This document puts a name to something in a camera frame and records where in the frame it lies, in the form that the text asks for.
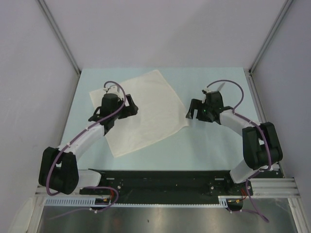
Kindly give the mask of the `white cloth napkin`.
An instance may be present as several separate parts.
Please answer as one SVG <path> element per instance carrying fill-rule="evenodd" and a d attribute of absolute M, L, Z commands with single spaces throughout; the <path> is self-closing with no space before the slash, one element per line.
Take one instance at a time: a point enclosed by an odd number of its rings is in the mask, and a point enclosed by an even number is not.
<path fill-rule="evenodd" d="M 189 125 L 187 110 L 159 70 L 122 82 L 138 113 L 118 119 L 106 140 L 114 157 L 124 156 L 159 142 Z"/>

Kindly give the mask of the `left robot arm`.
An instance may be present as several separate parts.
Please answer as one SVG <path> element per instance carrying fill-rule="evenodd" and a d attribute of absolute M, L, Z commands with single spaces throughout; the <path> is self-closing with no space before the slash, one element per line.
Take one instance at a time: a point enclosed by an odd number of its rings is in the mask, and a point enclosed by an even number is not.
<path fill-rule="evenodd" d="M 104 94 L 101 106 L 88 119 L 90 125 L 63 146 L 47 147 L 43 151 L 38 182 L 46 188 L 48 195 L 71 194 L 78 187 L 81 172 L 77 160 L 97 140 L 106 136 L 115 121 L 138 113 L 132 96 L 126 94 Z"/>

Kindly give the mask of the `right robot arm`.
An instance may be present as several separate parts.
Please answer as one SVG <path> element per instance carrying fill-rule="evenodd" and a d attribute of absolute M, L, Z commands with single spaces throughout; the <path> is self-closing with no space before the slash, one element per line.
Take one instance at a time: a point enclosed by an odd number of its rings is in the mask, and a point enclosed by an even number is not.
<path fill-rule="evenodd" d="M 272 165 L 283 159 L 283 152 L 275 126 L 271 122 L 256 123 L 224 106 L 219 91 L 203 91 L 203 100 L 192 99 L 186 118 L 196 117 L 199 121 L 216 122 L 230 128 L 242 137 L 242 161 L 230 171 L 230 179 L 224 189 L 230 195 L 237 194 L 242 182 L 255 174 L 270 170 Z"/>

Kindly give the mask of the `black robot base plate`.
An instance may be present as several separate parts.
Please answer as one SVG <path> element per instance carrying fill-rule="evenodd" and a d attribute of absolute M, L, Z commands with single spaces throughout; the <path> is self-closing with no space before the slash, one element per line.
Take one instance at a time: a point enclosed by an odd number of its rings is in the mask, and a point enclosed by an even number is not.
<path fill-rule="evenodd" d="M 97 188 L 81 195 L 113 195 L 118 204 L 205 205 L 217 204 L 219 196 L 253 194 L 252 181 L 236 184 L 228 170 L 126 171 L 101 170 Z"/>

